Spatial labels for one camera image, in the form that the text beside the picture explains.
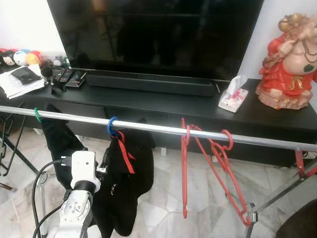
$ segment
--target marble floor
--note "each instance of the marble floor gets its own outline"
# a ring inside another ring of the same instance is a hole
[[[17,134],[11,136],[14,142]],[[101,160],[109,141],[85,137],[83,144],[95,151]],[[26,128],[19,144],[21,152],[40,169],[51,160],[43,135]],[[4,163],[11,152],[7,152]],[[154,150],[155,175],[152,189],[139,198],[138,212],[131,238],[240,238],[245,226],[224,195],[222,187],[201,154],[188,153],[188,218],[182,215],[182,183],[180,152],[167,150],[166,157]],[[230,177],[215,163],[215,167],[235,194]],[[257,163],[231,160],[241,190],[247,202],[258,203],[266,195],[293,176],[295,169],[277,168]],[[11,170],[0,182],[13,186],[16,192],[0,188],[0,234],[6,238],[31,238],[34,230],[31,189],[35,175],[18,157]],[[46,185],[47,211],[62,202],[63,187],[56,178]],[[317,198],[317,176],[314,175],[299,187],[259,214],[253,238],[273,238],[278,228],[294,212]],[[48,219],[49,237],[54,236],[58,225],[58,213]],[[96,226],[89,228],[90,238],[99,238]],[[113,232],[112,238],[120,236]]]

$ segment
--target paper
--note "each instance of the paper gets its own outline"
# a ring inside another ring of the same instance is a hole
[[[248,81],[248,78],[245,75],[238,75],[234,77],[230,84],[229,87],[227,88],[226,92],[233,96],[236,91],[243,86]]]
[[[38,64],[32,64],[28,66],[28,68],[32,70],[34,73],[36,73],[38,76],[42,77],[41,70]],[[11,75],[11,73],[15,70],[17,70],[17,68],[9,72],[0,74],[0,87],[3,88],[7,98],[16,98],[18,96],[21,96],[36,89],[43,88],[45,86],[45,81],[43,78],[41,80],[37,80],[32,83],[23,85],[19,79]]]

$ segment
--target cord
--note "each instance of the cord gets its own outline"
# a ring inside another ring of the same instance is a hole
[[[42,225],[42,223],[49,217],[51,216],[54,212],[56,212],[59,208],[61,208],[63,204],[60,204],[58,207],[56,207],[54,210],[52,210],[51,212],[47,213],[39,222],[38,226],[36,226],[34,232],[33,232],[33,238],[36,238],[36,233],[40,230],[40,226]]]
[[[36,189],[36,184],[39,180],[39,177],[41,176],[42,172],[44,171],[44,169],[46,169],[48,166],[52,165],[52,164],[61,164],[63,163],[64,160],[60,159],[60,160],[55,160],[55,161],[52,161],[52,162],[49,162],[48,164],[44,165],[40,171],[38,172],[38,174],[36,175],[36,178],[33,182],[33,187],[32,187],[32,209],[33,209],[33,215],[34,215],[34,222],[35,222],[35,226],[36,227],[39,227],[39,218],[38,218],[38,214],[37,214],[37,211],[36,211],[36,205],[35,205],[35,189]],[[40,230],[38,229],[37,231],[38,233],[38,238],[41,238],[41,232]]]

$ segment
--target blue clip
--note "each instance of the blue clip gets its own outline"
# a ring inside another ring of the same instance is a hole
[[[118,120],[118,117],[111,117],[108,122],[107,131],[109,135],[117,135],[117,132],[115,130],[111,130],[111,126],[114,120]]]

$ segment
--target black garment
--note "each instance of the black garment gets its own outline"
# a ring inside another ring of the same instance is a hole
[[[61,113],[61,111],[52,104],[47,104],[45,110]],[[71,156],[72,153],[78,150],[87,150],[66,125],[68,121],[47,118],[43,118],[42,121],[42,130],[53,161],[59,160],[61,156]],[[65,187],[65,189],[71,189],[71,167],[61,166],[59,164],[54,164],[54,167],[57,180]]]
[[[60,112],[53,105],[46,106],[47,111]],[[67,127],[67,121],[43,119],[42,128],[52,159],[71,156],[85,147]],[[100,190],[95,194],[92,211],[94,222],[98,225],[102,237],[109,238],[115,229],[121,236],[131,234],[137,211],[138,197],[150,190],[154,179],[152,149],[155,145],[152,135],[145,131],[127,129],[121,131],[121,137],[113,138],[105,154],[107,174]],[[129,158],[134,174],[129,173],[119,140],[124,141],[125,150],[134,159]],[[55,165],[58,181],[69,189],[72,180],[71,167]]]
[[[104,220],[113,218],[114,229],[121,236],[131,234],[138,205],[138,197],[149,191],[153,185],[154,164],[152,149],[154,141],[148,132],[134,129],[121,131],[125,137],[125,148],[135,159],[130,158],[134,174],[129,173],[119,138],[113,138],[106,154],[107,175],[99,192],[95,194],[93,205],[94,220],[100,228],[103,238],[110,237],[111,233],[101,224]]]

